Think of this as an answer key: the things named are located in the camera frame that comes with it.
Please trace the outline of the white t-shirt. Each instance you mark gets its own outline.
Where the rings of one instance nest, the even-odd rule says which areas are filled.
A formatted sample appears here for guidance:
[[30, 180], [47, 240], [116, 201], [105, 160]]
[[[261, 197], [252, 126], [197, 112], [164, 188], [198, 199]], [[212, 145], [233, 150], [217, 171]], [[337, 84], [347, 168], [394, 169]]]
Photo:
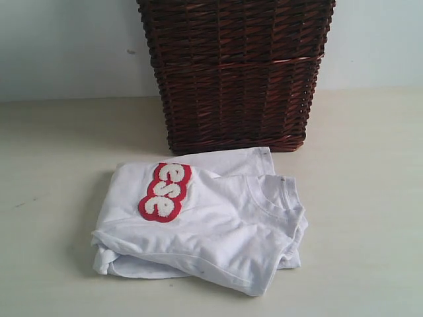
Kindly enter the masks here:
[[268, 147], [120, 164], [93, 231], [94, 270], [134, 279], [195, 276], [257, 297], [301, 265], [307, 228], [295, 180]]

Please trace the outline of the dark brown wicker basket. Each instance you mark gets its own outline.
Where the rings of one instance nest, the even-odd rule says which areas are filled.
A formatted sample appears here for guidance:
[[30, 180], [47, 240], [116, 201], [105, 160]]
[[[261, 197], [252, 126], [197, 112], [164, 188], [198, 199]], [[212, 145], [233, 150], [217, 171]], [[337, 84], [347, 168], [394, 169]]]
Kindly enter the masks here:
[[300, 148], [335, 5], [139, 1], [170, 150]]

